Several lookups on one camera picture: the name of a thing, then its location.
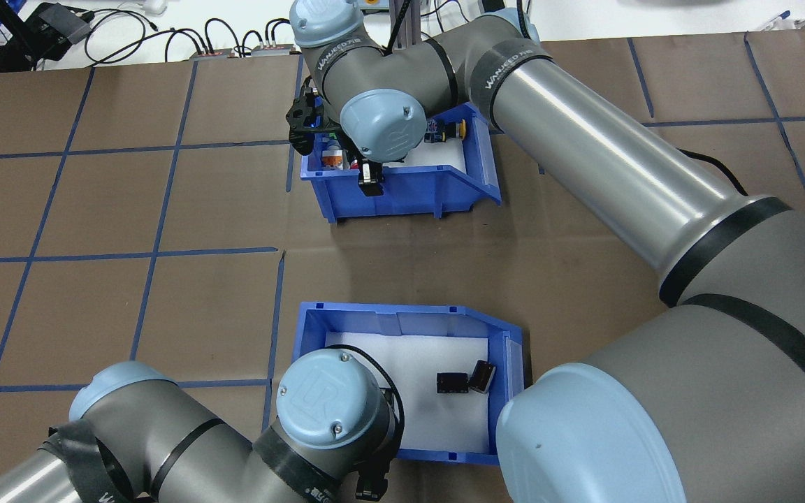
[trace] white foam insert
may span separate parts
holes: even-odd
[[[464,166],[464,147],[458,138],[451,138],[445,143],[421,141],[419,146],[412,149],[402,162],[388,162],[384,163],[384,166],[404,168],[405,166],[441,166],[445,163],[467,175],[467,169]]]
[[[326,346],[330,344],[361,348],[393,379],[405,407],[403,449],[489,452],[488,395],[474,391],[437,393],[437,373],[464,372],[470,376],[477,360],[488,358],[488,340],[329,332]],[[386,386],[380,374],[372,372],[378,384]]]

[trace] robotic arm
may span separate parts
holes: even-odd
[[[557,67],[515,17],[484,15],[384,54],[353,3],[297,0],[290,15],[326,116],[361,165],[401,159],[427,117],[471,101],[658,272],[673,309],[550,370],[502,411],[509,493],[805,502],[805,218],[701,169]],[[153,370],[106,370],[80,392],[73,427],[0,480],[0,501],[333,501],[338,480],[393,451],[402,427],[370,373],[342,357],[294,363],[280,419],[254,444]],[[340,404],[331,417],[319,413],[326,401]],[[98,475],[76,475],[78,450],[99,459]],[[362,496],[383,493],[374,480]]]

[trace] blue plastic bin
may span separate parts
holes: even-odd
[[[461,306],[304,302],[300,305],[293,359],[297,360],[303,354],[324,348],[326,336],[331,332],[377,334],[376,337],[428,335],[486,338],[489,363],[496,366],[495,378],[488,393],[488,452],[400,449],[397,458],[476,465],[499,464],[495,447],[495,424],[505,404],[523,391],[523,335],[520,328]]]
[[[460,105],[437,115],[444,121],[467,122],[464,149],[467,175],[453,166],[384,167],[384,195],[366,197],[358,187],[358,170],[324,169],[322,138],[300,163],[300,178],[311,182],[323,216],[330,223],[347,217],[377,217],[383,214],[433,213],[441,219],[448,211],[468,211],[482,198],[502,204],[493,148],[485,120],[470,105]]]

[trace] black cable cord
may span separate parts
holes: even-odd
[[[191,35],[186,33],[186,31],[193,31],[193,29],[191,29],[191,28],[179,28],[179,29],[176,29],[175,31],[173,31],[173,34],[170,35],[170,38],[166,39],[166,47],[164,47],[164,63],[169,63],[169,61],[170,61],[170,44],[173,42],[173,38],[175,38],[176,35],[180,35],[180,34],[191,38],[191,42],[192,42],[192,44],[194,44],[194,54],[197,54],[197,55],[204,54],[204,51],[201,50],[201,46],[198,45],[198,42],[195,41],[194,37],[191,37]]]
[[[234,32],[234,29],[232,29],[232,26],[229,25],[229,23],[227,23],[226,20],[221,20],[219,18],[210,18],[207,20],[207,22],[204,23],[204,38],[207,39],[207,49],[210,51],[210,54],[214,54],[213,42],[210,41],[210,32],[208,32],[211,22],[223,23],[223,25],[229,29],[229,32],[232,33],[232,38],[235,41],[234,47],[240,47],[240,41],[238,41],[238,35],[236,34],[236,32]]]
[[[711,165],[715,166],[716,169],[721,171],[723,175],[725,175],[725,177],[729,179],[729,182],[732,183],[732,186],[734,186],[735,190],[738,191],[738,194],[741,194],[742,196],[748,195],[747,191],[744,190],[744,185],[741,185],[741,182],[738,181],[738,177],[735,176],[734,173],[732,173],[732,170],[726,168],[726,165],[719,159],[704,154],[699,154],[697,152],[691,152],[691,150],[679,149],[679,152],[684,153],[686,156],[691,157],[691,159],[711,163]]]
[[[399,15],[396,16],[396,22],[393,23],[393,29],[390,30],[390,42],[387,44],[387,54],[393,54],[393,46],[396,45],[396,39],[400,35],[400,29],[403,27],[403,20],[405,20],[406,13],[409,12],[412,0],[405,0],[400,7]]]
[[[194,37],[191,37],[191,35],[189,35],[189,34],[188,34],[188,33],[186,33],[185,31],[179,31],[179,29],[167,29],[166,31],[158,31],[157,33],[153,33],[153,34],[151,34],[151,35],[147,35],[146,37],[139,38],[137,41],[132,42],[131,44],[124,45],[124,47],[117,49],[117,50],[116,50],[116,51],[114,51],[113,53],[106,55],[106,57],[103,57],[103,58],[101,58],[100,60],[93,60],[93,61],[94,61],[94,63],[90,64],[90,65],[89,65],[89,66],[87,66],[86,68],[91,68],[91,67],[93,67],[93,66],[98,66],[98,64],[112,64],[112,63],[117,63],[118,61],[122,61],[122,60],[124,60],[126,57],[122,57],[122,58],[120,58],[120,59],[116,59],[116,60],[114,60],[114,61],[108,61],[108,60],[109,60],[110,58],[112,58],[112,57],[115,57],[115,55],[118,55],[118,54],[122,53],[122,52],[123,52],[123,51],[125,51],[126,49],[131,48],[131,47],[132,47],[132,45],[141,45],[141,44],[143,44],[144,42],[150,41],[150,39],[151,39],[151,38],[156,38],[156,37],[159,37],[160,35],[169,35],[169,34],[171,34],[171,33],[177,33],[177,32],[178,32],[178,33],[182,33],[182,35],[185,35],[186,37],[191,38],[192,40],[194,39]]]
[[[440,19],[440,0],[434,0],[434,13],[437,14],[437,25],[440,27],[440,33],[444,33],[445,29],[443,29],[443,20]]]
[[[124,54],[124,55],[122,55],[122,57],[119,57],[119,58],[117,58],[115,60],[108,61],[110,57],[105,57],[105,58],[102,58],[102,59],[93,58],[92,54],[89,53],[89,42],[92,41],[92,35],[95,34],[98,31],[98,29],[101,27],[101,25],[103,25],[103,23],[106,22],[106,20],[114,18],[116,16],[120,16],[120,15],[129,16],[132,19],[137,20],[138,23],[140,23],[141,37],[143,37],[143,38],[146,37],[146,35],[147,35],[147,27],[148,26],[150,26],[150,28],[153,29],[154,31],[157,31],[157,25],[155,25],[152,20],[148,19],[146,16],[144,16],[144,14],[134,12],[134,10],[124,10],[124,9],[98,9],[98,10],[92,10],[93,15],[99,14],[99,13],[106,13],[106,14],[101,19],[99,19],[99,21],[96,22],[95,25],[92,26],[92,30],[89,32],[89,35],[86,36],[85,41],[83,41],[83,47],[82,47],[83,51],[86,53],[86,57],[89,58],[90,61],[93,61],[93,64],[120,63],[121,61],[124,61],[124,60],[128,59],[129,57],[131,57],[131,55],[135,54],[138,51],[138,49],[141,48],[141,43],[133,42],[132,44],[130,44],[127,47],[124,48],[124,50],[128,49],[128,48],[131,48],[132,50],[129,53]]]
[[[266,37],[266,45],[268,45],[268,43],[271,42],[271,41],[275,42],[275,39],[269,38],[269,28],[272,27],[272,23],[274,23],[274,22],[282,22],[282,20],[287,20],[287,22],[290,22],[290,20],[288,20],[287,18],[275,18],[275,19],[270,19],[270,20],[268,20],[266,22],[266,28],[263,29],[263,36]]]
[[[447,6],[447,4],[450,4],[450,3],[455,3],[457,6],[459,6],[459,12],[461,13],[461,17],[463,17],[463,19],[466,22],[470,22],[470,19],[468,19],[467,16],[465,15],[464,9],[463,9],[463,7],[461,7],[461,3],[459,2],[459,0],[446,0],[444,3],[441,3],[440,6],[437,7],[436,9],[431,10],[429,13],[423,13],[423,14],[421,14],[421,16],[424,18],[424,17],[428,17],[431,14],[438,13],[440,9],[442,9],[443,7]]]
[[[527,29],[527,16],[523,13],[523,0],[517,0],[517,20],[521,25],[521,35],[530,38],[530,30]]]
[[[396,428],[396,431],[393,432],[393,440],[396,442],[397,437],[399,437],[399,440],[402,440],[403,430],[405,429],[405,410],[403,410],[403,399],[400,397],[399,389],[397,389],[396,385],[393,384],[393,379],[390,379],[390,376],[387,374],[386,370],[384,370],[384,368],[381,367],[381,365],[378,364],[375,359],[370,356],[370,354],[366,353],[366,351],[362,351],[358,347],[349,346],[348,344],[332,344],[332,346],[326,347],[326,349],[342,349],[357,353],[362,358],[365,358],[367,362],[371,363],[371,366],[375,367],[375,370],[377,370],[381,377],[387,381],[387,386],[390,386],[390,392],[393,393],[393,399],[396,400],[396,408],[399,409],[399,426]]]
[[[290,26],[291,25],[291,20],[282,18],[282,19],[278,20],[278,22],[276,22],[275,24],[272,25],[272,31],[269,33],[269,35],[272,36],[272,43],[273,44],[277,44],[277,39],[275,38],[275,29],[278,28],[278,26],[281,26],[283,24],[286,24],[286,25]]]
[[[259,45],[263,45],[263,36],[260,35],[259,32],[256,31],[255,29],[250,29],[250,31],[245,33],[244,37],[242,39],[240,39],[240,44],[242,45],[243,48],[247,47],[247,38],[250,35],[256,35],[256,39],[258,39]]]

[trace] metal stand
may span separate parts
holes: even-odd
[[[390,0],[390,25],[396,23],[400,8],[405,0]],[[399,37],[396,38],[396,49],[405,49],[421,42],[421,0],[412,0],[409,4],[409,12],[406,12],[405,20],[402,22]]]

